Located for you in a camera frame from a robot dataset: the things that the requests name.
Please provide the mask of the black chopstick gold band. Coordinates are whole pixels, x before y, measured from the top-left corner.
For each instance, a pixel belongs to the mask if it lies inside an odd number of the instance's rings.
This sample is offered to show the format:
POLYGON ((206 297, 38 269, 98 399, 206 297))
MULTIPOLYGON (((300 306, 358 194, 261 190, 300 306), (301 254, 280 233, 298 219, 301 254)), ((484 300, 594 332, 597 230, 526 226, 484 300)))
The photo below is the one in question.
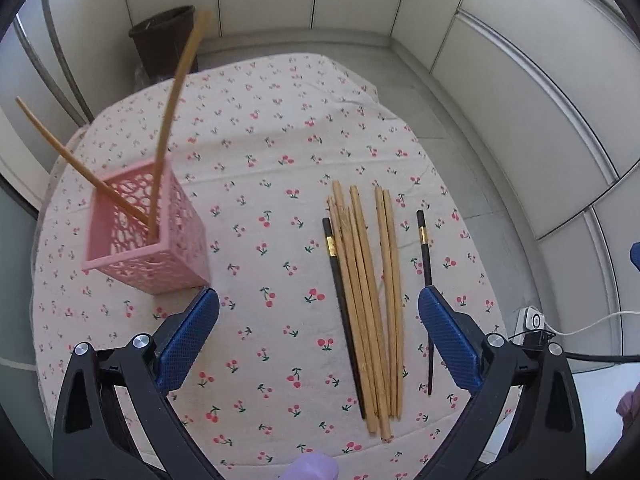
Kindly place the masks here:
MULTIPOLYGON (((428 241, 426 221, 425 221, 424 211, 422 209, 419 209, 416 212, 416 221, 418 222, 418 231, 419 231, 420 245, 421 245, 424 286, 430 286, 432 284, 430 242, 428 241)), ((429 337, 427 341, 427 395, 431 396, 433 391, 433 378, 434 378, 434 344, 430 334, 428 334, 428 336, 429 337)))
POLYGON ((348 310, 347 310, 347 302, 346 302, 346 294, 341 274, 340 262, 337 257, 337 248, 335 243, 335 237, 332 229, 331 220, 328 217, 324 217, 322 219, 322 228, 324 233, 324 238, 326 239, 326 249, 329 254, 329 262, 332 272, 332 278, 336 293, 336 299, 338 308, 340 309, 341 321, 343 325, 343 333, 345 337, 345 344, 347 349, 347 354, 349 358, 349 365, 352 369, 352 379, 354 380, 357 402, 360 409, 360 415, 362 419, 366 418, 366 410, 363 406, 363 394, 360 384, 360 375, 358 370, 357 357, 354 347, 354 341, 352 340, 352 329, 350 328, 348 310))

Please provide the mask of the white power strip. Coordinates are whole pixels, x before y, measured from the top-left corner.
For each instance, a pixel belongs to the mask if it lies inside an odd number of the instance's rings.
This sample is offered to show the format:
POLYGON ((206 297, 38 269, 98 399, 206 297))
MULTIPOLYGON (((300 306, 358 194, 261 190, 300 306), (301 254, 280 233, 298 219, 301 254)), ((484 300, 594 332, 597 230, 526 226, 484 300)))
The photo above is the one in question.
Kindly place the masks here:
POLYGON ((509 337, 509 341, 525 348, 541 346, 546 341, 544 315, 533 306, 519 310, 515 333, 509 337))

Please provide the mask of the pink lattice utensil holder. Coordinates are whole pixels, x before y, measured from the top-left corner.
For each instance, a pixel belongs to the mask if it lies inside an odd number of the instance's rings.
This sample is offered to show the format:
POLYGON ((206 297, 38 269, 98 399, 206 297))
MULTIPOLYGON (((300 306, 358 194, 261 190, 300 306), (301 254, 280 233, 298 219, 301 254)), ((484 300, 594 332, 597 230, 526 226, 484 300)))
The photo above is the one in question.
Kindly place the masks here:
POLYGON ((150 295, 209 284, 206 231, 186 191, 165 160, 154 236, 105 194, 90 200, 82 270, 100 271, 150 295))

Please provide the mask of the cherry print tablecloth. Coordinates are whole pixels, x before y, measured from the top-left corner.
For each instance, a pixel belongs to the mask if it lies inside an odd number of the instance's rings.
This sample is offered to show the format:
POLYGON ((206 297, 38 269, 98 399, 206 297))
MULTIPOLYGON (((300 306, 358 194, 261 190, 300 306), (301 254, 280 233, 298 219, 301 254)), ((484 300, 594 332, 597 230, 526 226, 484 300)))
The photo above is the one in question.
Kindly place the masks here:
POLYGON ((174 173, 206 229, 218 322, 169 400, 229 479, 273 479, 309 452, 344 479, 411 479, 468 394, 434 356, 416 300, 424 284, 416 212, 435 285, 486 332, 503 332, 488 240, 449 170, 399 107, 361 72, 311 53, 268 56, 191 76, 169 144, 174 173), (332 182, 360 193, 378 252, 374 188, 390 191, 404 309, 404 400, 384 442, 355 396, 322 219, 332 182))

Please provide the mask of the dark brown waste bin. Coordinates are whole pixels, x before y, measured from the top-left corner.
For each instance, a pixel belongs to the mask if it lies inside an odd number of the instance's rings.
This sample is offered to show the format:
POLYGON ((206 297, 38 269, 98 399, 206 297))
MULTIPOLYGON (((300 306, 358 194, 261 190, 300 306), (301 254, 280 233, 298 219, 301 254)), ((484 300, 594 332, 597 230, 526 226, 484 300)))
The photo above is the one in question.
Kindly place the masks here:
POLYGON ((134 42, 142 67, 152 80, 175 75, 182 51, 194 25, 195 6, 177 6, 134 25, 134 42))

